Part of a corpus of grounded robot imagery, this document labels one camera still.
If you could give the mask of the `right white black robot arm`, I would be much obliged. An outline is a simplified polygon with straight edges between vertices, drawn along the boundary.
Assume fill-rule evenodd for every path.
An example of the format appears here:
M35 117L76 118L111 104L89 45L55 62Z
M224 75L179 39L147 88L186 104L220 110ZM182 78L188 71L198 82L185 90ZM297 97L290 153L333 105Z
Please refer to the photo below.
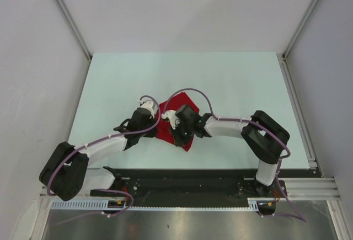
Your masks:
M268 196L274 191L282 151L290 134L267 113L257 110L249 119L218 118L212 113L200 115L190 106L167 110L161 116L170 123L174 145L181 147L192 137L234 137L244 140L259 160L254 178L255 192Z

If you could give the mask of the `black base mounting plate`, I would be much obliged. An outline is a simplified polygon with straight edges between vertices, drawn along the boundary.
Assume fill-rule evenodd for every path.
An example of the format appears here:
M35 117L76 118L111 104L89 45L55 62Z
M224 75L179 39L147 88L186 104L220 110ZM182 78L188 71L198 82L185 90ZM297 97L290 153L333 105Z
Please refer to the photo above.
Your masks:
M309 170L285 170L278 183L269 188L255 182L255 170L161 170L111 169L115 181L106 189L93 186L91 196L118 197L130 193L135 207L236 208L247 207L251 198L283 198L290 188L289 178L306 181L317 177Z

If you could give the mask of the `aluminium frame post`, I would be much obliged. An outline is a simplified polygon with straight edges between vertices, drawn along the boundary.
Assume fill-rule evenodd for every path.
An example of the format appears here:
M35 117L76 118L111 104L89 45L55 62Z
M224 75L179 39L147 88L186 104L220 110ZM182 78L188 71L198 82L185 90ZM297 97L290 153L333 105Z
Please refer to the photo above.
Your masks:
M66 22L68 29L70 30L84 57L90 63L92 61L93 55L90 52L90 49L84 40L84 37L82 36L82 33L80 32L71 12L69 11L65 0L54 0L54 3L61 13L64 21Z
M309 23L311 17L313 16L315 10L319 6L321 0L311 0L309 2L308 7L306 8L304 15L302 16L301 20L299 21L299 24L297 28L295 29L295 32L291 36L287 46L285 47L283 53L282 53L282 58L284 60L287 60L289 57L292 49L298 42L299 38L301 37L302 33L304 32L304 29L306 28L307 24Z

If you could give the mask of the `right aluminium frame post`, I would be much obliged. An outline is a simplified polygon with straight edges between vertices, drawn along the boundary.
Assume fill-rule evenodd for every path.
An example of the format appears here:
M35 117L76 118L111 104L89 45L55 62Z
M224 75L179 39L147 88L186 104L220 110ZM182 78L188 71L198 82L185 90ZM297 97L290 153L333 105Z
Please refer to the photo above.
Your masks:
M291 36L287 46L285 47L283 53L282 53L282 58L284 60L287 60L289 57L292 49L298 42L299 38L301 37L302 33L304 32L304 29L306 28L307 24L309 23L311 17L313 16L315 10L319 6L321 0L311 0L309 2L308 7L306 8L304 15L302 16L301 20L299 21L299 24L297 28L295 29L295 32Z

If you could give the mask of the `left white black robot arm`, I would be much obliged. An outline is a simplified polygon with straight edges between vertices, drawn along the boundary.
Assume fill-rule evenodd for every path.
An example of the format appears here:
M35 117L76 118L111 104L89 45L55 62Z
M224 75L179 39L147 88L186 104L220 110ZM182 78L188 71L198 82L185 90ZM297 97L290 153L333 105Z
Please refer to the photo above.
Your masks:
M59 143L39 175L39 181L46 186L47 195L57 196L63 201L84 193L126 198L128 192L119 174L110 167L95 170L89 170L89 167L131 148L143 137L155 137L159 121L160 110L155 109L151 102L145 102L133 112L131 118L114 128L114 134L81 146Z

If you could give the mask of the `aluminium rail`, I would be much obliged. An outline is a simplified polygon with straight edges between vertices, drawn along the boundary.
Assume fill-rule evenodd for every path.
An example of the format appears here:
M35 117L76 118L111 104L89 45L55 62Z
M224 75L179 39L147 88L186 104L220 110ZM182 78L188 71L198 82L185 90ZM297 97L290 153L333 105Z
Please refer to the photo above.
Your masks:
M288 197L294 200L335 199L339 193L333 178L279 178L273 182L268 196L260 196L254 189L254 179L247 177L123 177L124 189L136 200L160 196L167 200L205 199L274 199ZM111 199L123 201L125 197L91 196L79 194L71 200Z
M298 130L300 132L301 140L303 142L304 150L307 155L308 163L309 163L309 168L310 169L315 169L315 170L320 170L320 166L317 160L317 156L315 153L314 145L312 142L312 138L309 134L308 131L308 126L304 117L304 113L301 107L301 103L299 101L299 97L297 94L297 91L295 89L295 85L292 79L292 76L290 74L290 70L288 67L288 63L286 59L280 55L277 54L277 59L279 62L279 66L282 72L282 76L284 78L284 82L287 88L287 92L289 95L289 99L292 105L292 109L296 118Z

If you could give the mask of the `right side aluminium rail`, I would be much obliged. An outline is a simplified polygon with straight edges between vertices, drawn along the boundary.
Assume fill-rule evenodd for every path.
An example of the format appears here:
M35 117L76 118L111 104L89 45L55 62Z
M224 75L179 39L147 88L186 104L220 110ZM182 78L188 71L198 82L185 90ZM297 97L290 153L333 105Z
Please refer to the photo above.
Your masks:
M309 134L308 131L308 126L304 117L304 113L301 107L301 103L299 101L299 97L297 94L297 91L295 89L295 85L292 79L292 76L290 74L290 70L288 67L288 63L286 59L280 55L277 54L277 59L279 62L279 66L282 72L282 76L284 78L284 82L287 88L287 92L289 95L289 99L292 105L292 109L296 118L298 130L300 132L301 140L303 142L304 150L307 155L308 163L309 163L309 168L310 169L315 169L315 170L320 170L320 166L317 160L317 156L315 153L314 145L312 142L312 138Z

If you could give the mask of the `red cloth napkin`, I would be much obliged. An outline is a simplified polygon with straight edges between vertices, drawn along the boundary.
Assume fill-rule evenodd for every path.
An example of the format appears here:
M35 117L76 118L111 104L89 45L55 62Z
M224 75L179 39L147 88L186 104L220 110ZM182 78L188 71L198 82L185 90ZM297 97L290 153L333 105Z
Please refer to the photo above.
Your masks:
M162 113L166 104L167 101L164 101L159 104ZM177 111L183 105L188 105L196 113L200 111L200 109L195 105L195 103L189 98L189 96L185 92L173 96L167 104L166 111ZM156 138L168 142L174 146L180 147L186 152L188 152L191 148L194 136L190 133L185 134L186 131L182 129L181 123L174 130L169 121L161 119L156 129Z

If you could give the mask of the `front aluminium rail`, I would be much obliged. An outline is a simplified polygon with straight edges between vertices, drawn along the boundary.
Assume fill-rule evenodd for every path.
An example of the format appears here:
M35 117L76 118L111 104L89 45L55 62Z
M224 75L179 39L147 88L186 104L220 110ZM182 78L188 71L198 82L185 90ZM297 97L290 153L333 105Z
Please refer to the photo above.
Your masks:
M260 196L254 189L254 179L247 177L123 177L124 189L136 200L160 196L167 200L205 199L274 199L288 197L294 200L335 199L339 193L333 178L279 178L273 182L268 196ZM91 196L79 194L71 200L111 199L123 201L125 197Z

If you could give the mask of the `left aluminium frame post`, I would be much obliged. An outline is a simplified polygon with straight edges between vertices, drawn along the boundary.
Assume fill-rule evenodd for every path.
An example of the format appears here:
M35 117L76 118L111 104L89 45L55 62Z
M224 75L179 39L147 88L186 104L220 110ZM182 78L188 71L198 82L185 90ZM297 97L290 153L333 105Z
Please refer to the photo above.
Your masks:
M84 57L90 63L92 61L93 55L90 52L90 49L84 40L84 37L82 36L82 33L80 32L71 12L69 11L65 0L54 0L54 3L61 13L64 21L66 22L68 29L70 30Z

